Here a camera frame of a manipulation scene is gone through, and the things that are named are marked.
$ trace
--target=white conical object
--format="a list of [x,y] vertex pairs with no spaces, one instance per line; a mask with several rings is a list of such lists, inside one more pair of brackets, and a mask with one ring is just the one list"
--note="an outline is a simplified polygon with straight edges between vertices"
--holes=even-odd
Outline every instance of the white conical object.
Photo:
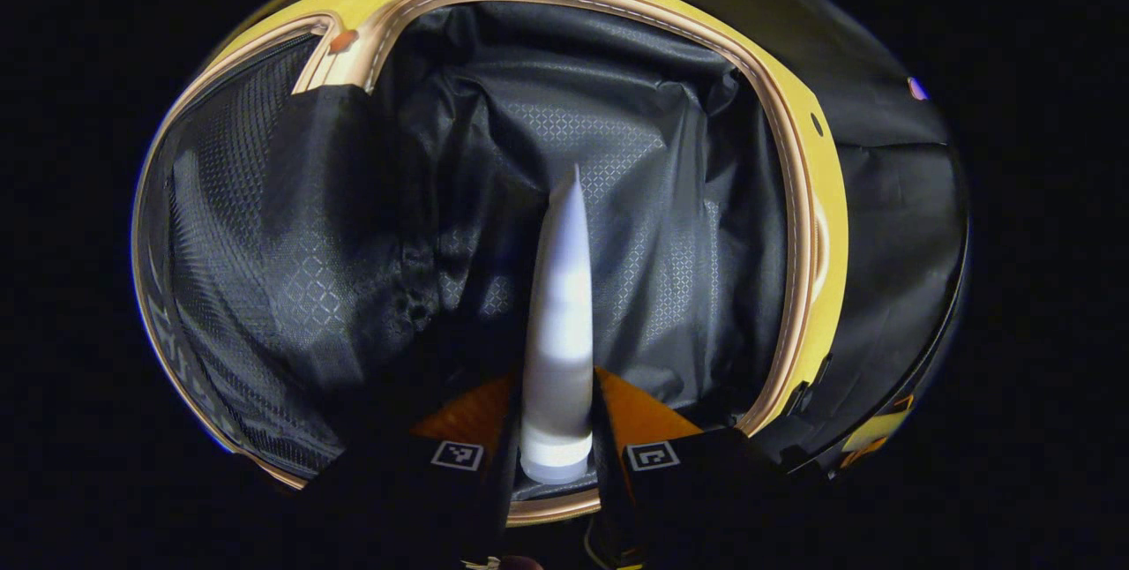
[[592,263],[579,167],[549,195],[531,305],[522,470],[543,484],[567,484],[587,471],[592,450]]

